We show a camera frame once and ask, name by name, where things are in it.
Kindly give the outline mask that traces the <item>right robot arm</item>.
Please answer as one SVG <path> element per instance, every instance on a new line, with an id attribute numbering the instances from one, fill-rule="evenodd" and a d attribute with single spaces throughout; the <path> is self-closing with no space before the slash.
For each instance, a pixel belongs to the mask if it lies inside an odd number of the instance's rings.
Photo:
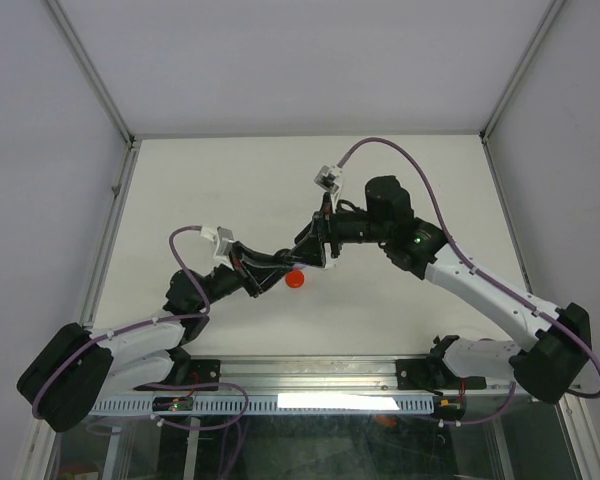
<path id="1" fill-rule="evenodd" d="M 402 271 L 463 300 L 508 335 L 506 341 L 446 335 L 427 356 L 423 386 L 449 387 L 460 378 L 514 381 L 536 399 L 557 403 L 589 360 L 588 313 L 560 308 L 490 275 L 449 240 L 440 227 L 415 216 L 410 195 L 393 176 L 365 185 L 366 206 L 346 209 L 336 172 L 315 179 L 322 204 L 296 237 L 296 264 L 325 268 L 348 243 L 374 243 Z"/>

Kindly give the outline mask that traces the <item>red earbud case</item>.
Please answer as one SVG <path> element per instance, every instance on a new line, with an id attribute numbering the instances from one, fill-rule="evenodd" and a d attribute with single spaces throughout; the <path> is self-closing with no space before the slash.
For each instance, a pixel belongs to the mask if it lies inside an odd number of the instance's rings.
<path id="1" fill-rule="evenodd" d="M 301 288 L 305 283 L 305 276 L 301 270 L 292 270 L 285 276 L 285 283 L 291 289 Z"/>

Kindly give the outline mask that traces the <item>black earbud case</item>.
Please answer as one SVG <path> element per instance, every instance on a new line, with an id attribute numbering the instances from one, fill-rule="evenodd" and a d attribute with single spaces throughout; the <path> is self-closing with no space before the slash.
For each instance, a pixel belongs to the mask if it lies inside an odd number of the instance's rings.
<path id="1" fill-rule="evenodd" d="M 279 262 L 286 262 L 289 254 L 289 249 L 281 249 L 275 253 L 275 258 Z"/>

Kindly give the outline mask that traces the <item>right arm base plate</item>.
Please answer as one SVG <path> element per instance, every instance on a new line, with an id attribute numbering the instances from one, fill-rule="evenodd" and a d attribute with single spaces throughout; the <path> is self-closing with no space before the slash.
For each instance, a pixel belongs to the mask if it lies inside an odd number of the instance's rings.
<path id="1" fill-rule="evenodd" d="M 395 361 L 399 390 L 424 390 L 440 395 L 443 390 L 485 390 L 484 377 L 458 377 L 444 364 L 425 357 L 401 358 Z"/>

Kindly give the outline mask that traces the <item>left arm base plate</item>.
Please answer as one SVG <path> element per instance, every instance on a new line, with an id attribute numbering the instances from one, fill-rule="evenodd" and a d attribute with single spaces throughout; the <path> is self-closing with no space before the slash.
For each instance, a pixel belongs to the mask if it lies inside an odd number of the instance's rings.
<path id="1" fill-rule="evenodd" d="M 217 391 L 221 377 L 221 360 L 211 358 L 190 358 L 177 363 L 165 380 L 156 384 L 135 387 L 135 391 L 188 391 L 194 386 L 203 385 L 202 391 Z"/>

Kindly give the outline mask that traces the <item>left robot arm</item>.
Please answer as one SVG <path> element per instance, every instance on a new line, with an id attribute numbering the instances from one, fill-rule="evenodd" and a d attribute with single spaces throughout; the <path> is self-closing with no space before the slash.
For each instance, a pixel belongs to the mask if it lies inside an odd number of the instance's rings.
<path id="1" fill-rule="evenodd" d="M 61 433 L 112 396 L 152 384 L 181 387 L 190 373 L 184 347 L 209 323 L 211 305 L 239 290 L 256 298 L 304 262 L 292 249 L 264 254 L 240 242 L 222 257 L 206 275 L 178 270 L 165 305 L 146 319 L 114 329 L 61 327 L 16 383 L 34 417 Z"/>

